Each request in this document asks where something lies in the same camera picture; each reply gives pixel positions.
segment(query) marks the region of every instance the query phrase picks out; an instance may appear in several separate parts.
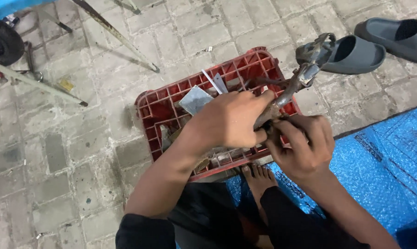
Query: red plastic crate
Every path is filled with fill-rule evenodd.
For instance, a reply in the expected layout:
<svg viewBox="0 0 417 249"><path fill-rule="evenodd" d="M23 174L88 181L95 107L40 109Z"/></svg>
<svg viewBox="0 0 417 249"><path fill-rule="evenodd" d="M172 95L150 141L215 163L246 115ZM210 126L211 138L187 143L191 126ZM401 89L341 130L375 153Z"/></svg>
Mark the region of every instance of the red plastic crate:
<svg viewBox="0 0 417 249"><path fill-rule="evenodd" d="M244 88L244 82L249 78L284 79L278 66L278 59L273 58L265 47L250 49L246 54L211 67L206 72L212 78L219 73L229 92L240 87ZM208 79L200 72L157 90L144 92L136 99L138 116L142 120L144 135L148 140L153 161L156 161L163 153L160 125L165 124L168 127L179 129L185 125L186 120L191 118L191 115L186 113L177 103L196 85L213 97L218 95ZM264 87L265 85L248 86L247 90L259 96L264 92ZM267 85L267 87L277 96L283 92L281 88L274 85ZM294 98L280 111L290 115L300 114ZM282 140L284 144L288 142L287 139L282 138ZM214 148L211 152L209 166L199 172L193 171L189 179L190 182L270 154L265 145L257 145L248 149Z"/></svg>

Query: concrete floor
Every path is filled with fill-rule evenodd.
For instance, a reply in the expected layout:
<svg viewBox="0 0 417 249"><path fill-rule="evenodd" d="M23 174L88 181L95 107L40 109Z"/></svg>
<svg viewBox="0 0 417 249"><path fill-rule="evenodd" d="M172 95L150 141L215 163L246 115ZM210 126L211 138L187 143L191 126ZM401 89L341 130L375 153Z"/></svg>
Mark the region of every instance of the concrete floor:
<svg viewBox="0 0 417 249"><path fill-rule="evenodd" d="M67 0L34 11L17 31L35 47L47 81L67 79L80 108L19 83L0 86L0 249L114 248L123 201L150 165L134 100L166 84L267 46L285 77L296 45L322 32L338 38L369 17L417 18L417 0L134 0L141 15L111 0L91 5L161 68L138 65L127 48ZM212 52L200 53L207 46ZM12 66L25 68L24 60ZM388 55L376 71L318 75L296 94L306 115L326 115L336 134L417 106L417 64ZM44 236L36 240L39 233Z"/></svg>

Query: blue tarp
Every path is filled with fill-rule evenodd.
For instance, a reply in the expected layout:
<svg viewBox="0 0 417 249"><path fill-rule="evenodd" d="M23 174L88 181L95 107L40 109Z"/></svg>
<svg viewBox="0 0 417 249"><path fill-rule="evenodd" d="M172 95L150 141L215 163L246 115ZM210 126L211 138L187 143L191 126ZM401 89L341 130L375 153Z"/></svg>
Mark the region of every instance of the blue tarp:
<svg viewBox="0 0 417 249"><path fill-rule="evenodd" d="M267 164L279 186L305 212L316 203L275 163ZM417 108L338 139L330 169L347 191L399 242L417 241ZM245 179L226 181L236 206L254 202Z"/></svg>
<svg viewBox="0 0 417 249"><path fill-rule="evenodd" d="M18 10L54 0L0 0L0 20Z"/></svg>

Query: wheel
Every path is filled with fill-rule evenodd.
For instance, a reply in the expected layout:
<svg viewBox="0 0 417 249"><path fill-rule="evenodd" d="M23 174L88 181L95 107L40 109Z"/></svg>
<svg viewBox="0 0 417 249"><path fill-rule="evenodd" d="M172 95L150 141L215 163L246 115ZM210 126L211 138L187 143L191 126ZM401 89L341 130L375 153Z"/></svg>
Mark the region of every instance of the wheel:
<svg viewBox="0 0 417 249"><path fill-rule="evenodd" d="M23 54L24 42L21 36L9 25L0 21L0 64L11 65Z"/></svg>

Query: gray slide sandal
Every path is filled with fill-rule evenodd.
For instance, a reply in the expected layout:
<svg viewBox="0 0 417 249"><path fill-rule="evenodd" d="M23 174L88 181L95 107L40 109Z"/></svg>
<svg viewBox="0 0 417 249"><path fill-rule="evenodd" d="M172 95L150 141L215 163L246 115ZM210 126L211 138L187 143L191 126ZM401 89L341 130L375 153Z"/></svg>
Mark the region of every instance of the gray slide sandal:
<svg viewBox="0 0 417 249"><path fill-rule="evenodd" d="M384 46L388 53L417 63L417 20L370 18L359 23L355 35Z"/></svg>
<svg viewBox="0 0 417 249"><path fill-rule="evenodd" d="M299 65L304 61L298 59L298 54L308 46L309 44L306 44L296 49ZM335 74L365 74L378 68L384 62L385 55L383 46L357 36L346 36L336 41L332 56L321 70Z"/></svg>

